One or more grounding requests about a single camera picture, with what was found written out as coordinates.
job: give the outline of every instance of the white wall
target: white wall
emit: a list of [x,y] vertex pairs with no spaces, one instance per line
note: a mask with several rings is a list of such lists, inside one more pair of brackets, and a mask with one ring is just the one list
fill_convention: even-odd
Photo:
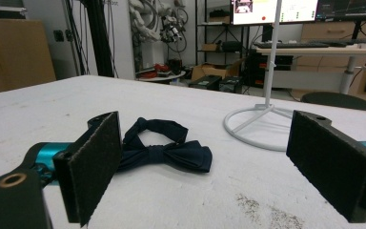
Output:
[[65,35],[65,30],[70,27],[64,2],[62,0],[23,0],[23,5],[28,10],[28,19],[43,22],[56,78],[64,79],[78,75],[79,69],[75,62],[76,53],[73,51],[72,42],[66,39],[64,42],[57,42],[53,35],[53,31],[62,31]]
[[[97,74],[96,61],[94,58],[94,50],[92,46],[91,31],[89,27],[89,20],[87,18],[85,30],[85,12],[80,10],[79,1],[73,1],[73,16],[75,18],[76,27],[82,32],[80,36],[83,39],[83,48],[87,52],[88,66],[90,74]],[[128,11],[127,1],[112,1],[112,11],[109,11],[108,5],[104,8],[105,18],[107,23],[110,23],[109,27],[109,44],[114,58],[116,73],[114,77],[124,79],[135,79],[134,68],[133,68],[133,57],[132,57],[132,40],[130,31],[130,14]],[[108,17],[109,12],[112,14],[112,18]]]

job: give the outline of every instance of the white stand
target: white stand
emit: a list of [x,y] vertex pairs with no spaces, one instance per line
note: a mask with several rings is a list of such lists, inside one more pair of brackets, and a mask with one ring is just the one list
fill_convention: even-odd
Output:
[[[246,109],[240,109],[240,110],[236,110],[233,111],[229,114],[227,114],[227,116],[224,119],[224,127],[225,130],[231,134],[232,136],[236,137],[237,139],[254,145],[256,147],[259,148],[263,148],[263,149],[267,149],[267,150],[272,150],[272,151],[286,151],[287,150],[287,145],[285,146],[280,146],[280,145],[273,145],[273,144],[267,144],[267,143],[262,143],[259,141],[255,141],[255,140],[251,140],[248,139],[242,135],[239,135],[237,132],[239,132],[240,130],[242,130],[243,128],[245,128],[246,126],[250,125],[251,123],[257,121],[260,117],[262,117],[263,115],[272,112],[278,115],[282,115],[288,118],[292,118],[292,112],[291,110],[287,110],[287,109],[280,109],[280,108],[276,108],[273,104],[270,104],[270,97],[272,94],[272,84],[273,84],[273,73],[275,71],[275,51],[276,51],[276,47],[277,47],[277,37],[278,37],[278,27],[279,27],[279,19],[280,19],[280,13],[281,13],[281,2],[282,0],[278,0],[277,1],[277,8],[276,8],[276,12],[275,12],[275,21],[274,21],[274,29],[273,29],[273,37],[272,37],[272,50],[271,50],[271,54],[270,54],[270,62],[269,62],[269,73],[268,76],[265,78],[265,88],[266,88],[266,101],[265,104],[256,104],[253,108],[246,108]],[[237,126],[234,129],[231,129],[231,127],[228,125],[228,122],[230,120],[230,118],[234,115],[237,115],[239,113],[243,113],[243,112],[248,112],[248,111],[261,111],[261,113],[255,115],[254,117],[252,117],[251,119],[249,119],[248,121],[244,122],[243,124]]]

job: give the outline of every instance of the computer screen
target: computer screen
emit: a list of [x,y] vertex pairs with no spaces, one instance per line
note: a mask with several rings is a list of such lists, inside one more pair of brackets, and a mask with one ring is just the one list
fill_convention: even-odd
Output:
[[316,21],[366,21],[366,0],[319,0]]
[[[230,0],[231,24],[266,25],[275,21],[276,0]],[[280,24],[314,22],[318,0],[282,0]]]

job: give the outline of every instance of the bow tie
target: bow tie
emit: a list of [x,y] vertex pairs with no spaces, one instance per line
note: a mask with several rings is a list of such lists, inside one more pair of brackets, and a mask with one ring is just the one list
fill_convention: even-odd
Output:
[[[174,143],[146,147],[138,136],[145,130],[165,135]],[[123,156],[117,172],[149,163],[166,163],[195,172],[210,172],[213,154],[196,140],[185,143],[187,132],[187,128],[174,121],[139,117],[125,134]]]

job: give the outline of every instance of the black chair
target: black chair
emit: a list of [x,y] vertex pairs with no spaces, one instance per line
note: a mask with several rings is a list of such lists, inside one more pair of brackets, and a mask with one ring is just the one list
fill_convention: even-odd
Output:
[[366,100],[348,94],[308,93],[301,97],[301,102],[366,111]]

